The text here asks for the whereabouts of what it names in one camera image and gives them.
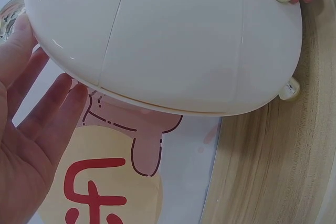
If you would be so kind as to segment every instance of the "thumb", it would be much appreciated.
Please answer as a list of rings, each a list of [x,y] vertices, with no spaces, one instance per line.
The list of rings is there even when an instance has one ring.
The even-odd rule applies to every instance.
[[[0,45],[0,82],[6,88],[23,72],[36,40],[28,16],[20,15],[9,40]]]

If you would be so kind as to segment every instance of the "fingernail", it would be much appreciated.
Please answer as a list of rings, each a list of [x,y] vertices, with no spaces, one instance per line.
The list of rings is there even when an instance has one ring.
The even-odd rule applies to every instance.
[[[13,26],[13,33],[18,31],[24,31],[29,27],[29,19],[26,14],[22,14],[17,17]]]

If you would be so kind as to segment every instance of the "white plastic dome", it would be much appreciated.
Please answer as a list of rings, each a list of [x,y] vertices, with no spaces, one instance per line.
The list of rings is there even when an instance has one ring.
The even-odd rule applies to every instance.
[[[159,111],[234,115],[271,101],[300,56],[299,4],[25,0],[46,53],[82,83]]]

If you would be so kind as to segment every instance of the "wooden table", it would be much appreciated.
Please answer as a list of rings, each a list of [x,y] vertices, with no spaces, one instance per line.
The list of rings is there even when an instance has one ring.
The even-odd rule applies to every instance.
[[[334,1],[301,9],[301,95],[224,118],[203,224],[336,223]]]

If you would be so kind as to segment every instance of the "cartoon illustration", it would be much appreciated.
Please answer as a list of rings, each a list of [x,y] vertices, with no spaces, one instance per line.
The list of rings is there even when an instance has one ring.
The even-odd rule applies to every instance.
[[[157,224],[163,199],[161,177],[134,171],[132,144],[132,138],[114,129],[77,128],[38,210],[43,222]]]
[[[133,168],[147,177],[158,171],[162,134],[172,132],[181,120],[180,115],[146,110],[89,89],[89,98],[77,127],[104,126],[131,137]]]

